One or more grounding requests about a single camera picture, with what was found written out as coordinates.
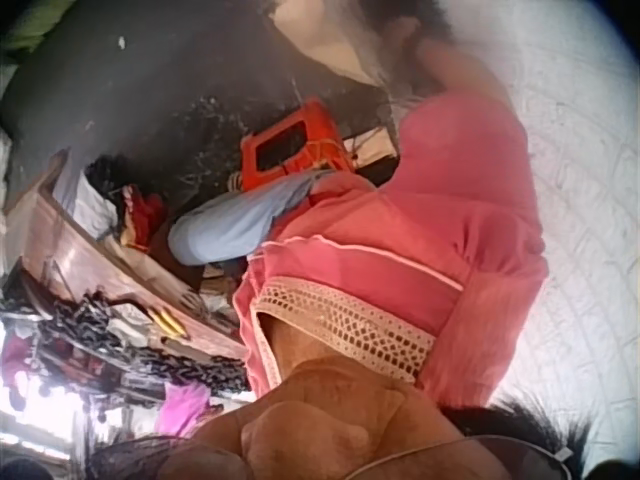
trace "pink fabric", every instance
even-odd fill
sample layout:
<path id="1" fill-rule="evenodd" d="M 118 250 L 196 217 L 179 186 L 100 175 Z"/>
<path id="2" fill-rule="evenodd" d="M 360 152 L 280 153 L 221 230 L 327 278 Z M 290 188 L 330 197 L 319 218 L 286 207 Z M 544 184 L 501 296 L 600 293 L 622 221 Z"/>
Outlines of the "pink fabric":
<path id="1" fill-rule="evenodd" d="M 165 393 L 166 399 L 156 420 L 156 433 L 187 436 L 209 409 L 209 388 L 201 383 L 185 387 L 166 383 Z"/>
<path id="2" fill-rule="evenodd" d="M 435 335 L 417 386 L 440 403 L 482 405 L 506 372 L 547 275 L 524 129 L 498 103 L 448 93 L 422 103 L 399 133 L 387 185 L 324 177 L 313 193 L 331 198 L 287 218 L 250 259 L 235 303 L 258 396 L 269 386 L 249 306 L 275 276 L 334 287 Z"/>
<path id="3" fill-rule="evenodd" d="M 13 332 L 7 332 L 0 357 L 2 382 L 6 387 L 15 386 L 18 372 L 28 370 L 29 367 L 25 361 L 29 357 L 31 344 L 31 338 L 23 339 Z"/>

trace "black floor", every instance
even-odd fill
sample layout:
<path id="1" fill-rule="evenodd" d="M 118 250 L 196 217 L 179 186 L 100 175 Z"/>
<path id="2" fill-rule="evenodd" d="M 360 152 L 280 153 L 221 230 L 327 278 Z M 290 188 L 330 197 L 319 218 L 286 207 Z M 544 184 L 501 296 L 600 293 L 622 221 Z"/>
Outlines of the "black floor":
<path id="1" fill-rule="evenodd" d="M 18 71 L 3 99 L 15 141 L 9 201 L 57 150 L 70 171 L 102 154 L 172 207 L 226 188 L 243 135 L 312 95 L 343 135 L 385 119 L 385 96 L 307 60 L 274 31 L 263 0 L 79 0 Z M 119 39 L 124 40 L 124 49 Z M 71 176 L 58 190 L 75 190 Z"/>

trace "white tiled wall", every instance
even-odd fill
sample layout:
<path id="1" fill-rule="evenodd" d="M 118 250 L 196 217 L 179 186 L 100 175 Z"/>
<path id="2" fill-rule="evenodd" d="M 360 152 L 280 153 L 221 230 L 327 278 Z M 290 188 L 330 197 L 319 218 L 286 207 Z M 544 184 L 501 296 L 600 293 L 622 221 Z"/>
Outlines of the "white tiled wall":
<path id="1" fill-rule="evenodd" d="M 589 415 L 589 465 L 638 459 L 638 70 L 581 0 L 442 0 L 530 136 L 551 278 L 496 397 Z"/>

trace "wooden table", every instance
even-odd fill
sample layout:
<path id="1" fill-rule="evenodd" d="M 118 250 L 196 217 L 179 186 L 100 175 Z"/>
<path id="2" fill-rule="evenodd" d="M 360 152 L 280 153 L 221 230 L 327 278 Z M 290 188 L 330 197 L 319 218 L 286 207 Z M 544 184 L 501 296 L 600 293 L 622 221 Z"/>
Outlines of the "wooden table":
<path id="1" fill-rule="evenodd" d="M 65 151 L 54 156 L 49 170 L 6 210 L 8 261 L 21 255 L 29 273 L 44 279 L 47 265 L 54 260 L 59 272 L 53 272 L 47 286 L 55 295 L 77 301 L 100 289 L 113 301 L 126 299 L 145 308 L 166 309 L 191 337 L 185 345 L 210 355 L 242 358 L 245 347 L 237 333 L 229 335 L 205 324 L 153 291 L 135 272 L 126 271 L 58 204 L 51 192 L 66 158 Z"/>

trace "red plastic stool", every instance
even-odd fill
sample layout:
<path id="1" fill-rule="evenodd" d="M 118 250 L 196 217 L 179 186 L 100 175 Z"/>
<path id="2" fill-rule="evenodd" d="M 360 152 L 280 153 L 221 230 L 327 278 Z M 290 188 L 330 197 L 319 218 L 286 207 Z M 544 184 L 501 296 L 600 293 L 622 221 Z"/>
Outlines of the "red plastic stool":
<path id="1" fill-rule="evenodd" d="M 258 169 L 258 149 L 267 142 L 302 127 L 306 144 L 295 155 L 268 170 Z M 290 173 L 320 168 L 324 165 L 334 170 L 353 172 L 353 164 L 344 148 L 329 111 L 318 99 L 308 100 L 300 110 L 256 135 L 242 139 L 242 189 L 245 192 L 273 182 Z"/>

